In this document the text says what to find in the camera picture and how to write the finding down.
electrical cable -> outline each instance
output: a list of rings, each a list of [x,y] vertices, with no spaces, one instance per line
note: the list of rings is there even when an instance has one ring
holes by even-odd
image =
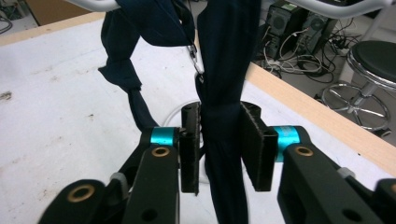
[[[191,100],[191,101],[188,101],[188,102],[186,102],[186,103],[184,103],[184,104],[179,105],[178,107],[176,107],[176,108],[166,117],[166,120],[163,122],[163,127],[167,127],[167,126],[169,125],[169,123],[171,122],[171,120],[175,117],[175,115],[176,115],[177,113],[180,112],[180,110],[181,110],[181,108],[183,108],[183,106],[188,105],[188,104],[191,104],[191,103],[194,103],[194,102],[199,102],[199,101],[200,101],[199,99]]]
[[[339,22],[341,24],[341,28],[332,33],[328,38],[328,40],[332,43],[334,52],[336,52],[336,49],[349,49],[351,44],[356,44],[359,42],[358,37],[360,37],[360,35],[347,35],[346,33],[347,28],[352,24],[355,24],[353,18],[346,26],[344,26],[341,21]]]
[[[268,31],[271,29],[271,26],[269,25],[267,30],[265,31],[264,35],[262,36],[262,41],[264,41],[264,38],[268,35]]]
[[[280,68],[281,72],[286,72],[286,73],[289,73],[289,74],[294,74],[296,72],[300,72],[300,73],[316,73],[316,72],[319,72],[321,70],[321,66],[319,66],[316,69],[297,69],[297,68],[295,68],[296,65],[293,65],[293,64],[291,64],[288,61],[283,62],[281,65],[279,65],[279,64],[270,64],[270,65],[271,66],[276,65],[278,68]]]
[[[346,31],[346,30],[357,30],[357,29],[358,29],[358,25],[353,21],[353,18],[351,18],[351,19],[346,19],[346,21],[349,21],[349,20],[350,20],[349,24],[350,24],[350,25],[352,25],[352,24],[354,25],[353,28],[347,29],[348,27],[343,27],[343,26],[342,26],[342,21],[341,21],[341,20],[338,21],[338,22],[341,24],[341,28],[338,28],[337,25],[335,25],[335,28],[336,28],[337,30],[341,30],[341,29],[344,28],[345,31]]]
[[[331,78],[330,78],[330,80],[329,81],[321,81],[321,80],[318,80],[318,79],[315,79],[315,78],[313,78],[313,77],[311,77],[311,76],[308,76],[307,74],[304,74],[304,73],[302,73],[302,72],[286,72],[286,71],[283,71],[283,73],[287,73],[287,74],[291,74],[291,75],[295,75],[295,76],[306,76],[306,77],[308,77],[309,79],[311,79],[311,80],[313,80],[313,81],[316,81],[316,82],[318,82],[318,83],[322,83],[322,84],[329,84],[329,83],[332,83],[333,82],[333,80],[334,80],[334,74],[333,73],[327,73],[327,74],[329,74],[330,76],[331,76]]]
[[[308,51],[308,53],[309,53],[310,55],[314,55],[314,52],[312,52],[311,49],[310,49],[308,46],[309,46],[310,42],[314,39],[314,37],[315,37],[320,31],[321,31],[321,30],[316,30],[316,31],[314,32],[314,34],[311,36],[311,38],[309,39],[309,42],[307,41],[308,38],[306,38],[306,39],[304,40],[305,49],[306,49],[306,51]]]
[[[333,82],[333,80],[334,80],[334,74],[329,70],[329,68],[327,67],[327,65],[322,65],[321,67],[320,67],[320,72],[318,72],[318,73],[309,73],[309,72],[304,72],[304,74],[309,78],[309,79],[312,79],[312,80],[314,80],[314,81],[316,81],[316,82],[319,82],[319,83],[326,83],[326,84],[328,84],[328,83],[332,83]],[[316,77],[323,77],[323,76],[325,76],[325,75],[327,75],[327,74],[330,74],[331,75],[331,79],[329,80],[329,81],[320,81],[320,80],[318,80],[318,79],[316,79]]]
[[[304,33],[304,32],[306,32],[306,31],[308,31],[308,30],[309,30],[309,27],[303,29],[302,31],[294,32],[294,33],[292,33],[291,35],[289,35],[289,36],[283,41],[283,43],[282,43],[282,45],[280,46],[280,49],[279,49],[279,56],[280,56],[280,58],[281,58],[282,60],[286,60],[286,59],[283,58],[283,55],[282,55],[282,49],[283,49],[283,47],[285,46],[285,43],[288,42],[288,40],[289,40],[292,36],[297,36],[298,34]]]
[[[341,55],[338,54],[338,52],[335,52],[334,55],[332,56],[332,59],[329,59],[329,56],[326,54],[326,50],[325,50],[326,45],[323,45],[321,48],[321,52],[322,52],[322,61],[324,62],[324,60],[326,59],[329,62],[328,67],[330,68],[331,65],[333,67],[333,69],[331,70],[331,72],[335,71],[336,65],[334,63],[334,60],[336,57],[343,57]]]
[[[268,57],[267,57],[267,50],[266,50],[266,47],[267,47],[267,45],[270,43],[270,41],[268,41],[267,43],[265,43],[265,45],[264,45],[264,48],[263,48],[263,50],[262,50],[262,53],[264,54],[264,59],[265,59],[265,63],[267,64],[267,65],[269,65],[270,66],[270,68],[271,68],[271,72],[272,72],[272,69],[274,69],[273,68],[273,66],[269,63],[269,61],[268,61]]]
[[[308,60],[307,58],[314,58],[316,61]],[[299,62],[300,62],[300,63],[303,63],[303,62],[313,63],[313,64],[318,65],[318,68],[316,68],[316,69],[305,69],[305,68],[300,67],[300,69],[296,69],[295,66],[298,65]],[[287,63],[287,64],[290,66],[289,68],[292,68],[292,70],[291,70],[291,71],[290,71],[290,70],[288,71],[289,68],[288,68],[288,67],[285,67],[285,66],[284,66],[284,63]],[[285,71],[290,72],[290,73],[293,73],[293,72],[316,73],[316,72],[319,72],[319,71],[321,70],[322,62],[321,62],[320,59],[318,59],[316,56],[307,54],[307,55],[299,55],[299,56],[293,57],[293,58],[291,58],[291,59],[289,59],[289,60],[287,60],[287,61],[284,61],[284,62],[282,63],[282,65],[281,65],[281,67],[282,67]]]
[[[12,28],[12,22],[6,18],[0,17],[0,22],[5,22],[7,26],[5,28],[0,29],[0,35],[9,31]]]

black fabric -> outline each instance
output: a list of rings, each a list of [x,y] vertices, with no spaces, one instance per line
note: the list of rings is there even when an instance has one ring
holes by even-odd
[[[158,126],[141,94],[130,61],[142,36],[154,46],[187,46],[193,42],[192,15],[173,0],[117,0],[120,9],[107,12],[102,42],[108,59],[99,69],[109,82],[128,93],[140,130]],[[261,0],[209,0],[198,18],[205,72],[196,78],[202,101],[201,121],[205,169],[220,224],[248,223],[248,205],[236,136],[240,97],[253,56]]]
[[[128,21],[150,45],[187,46],[195,27],[189,10],[179,0],[116,0]]]
[[[142,83],[130,60],[140,37],[154,46],[188,46],[195,38],[193,18],[178,0],[117,0],[120,9],[107,12],[102,27],[105,79],[128,93],[136,126],[140,131],[158,126],[149,113],[140,88]]]
[[[236,130],[240,97],[259,29],[261,0],[209,0],[198,17],[205,72],[195,79],[202,102],[205,169],[220,224],[248,223]]]
[[[396,44],[386,41],[361,41],[352,47],[358,63],[378,77],[396,82]]]

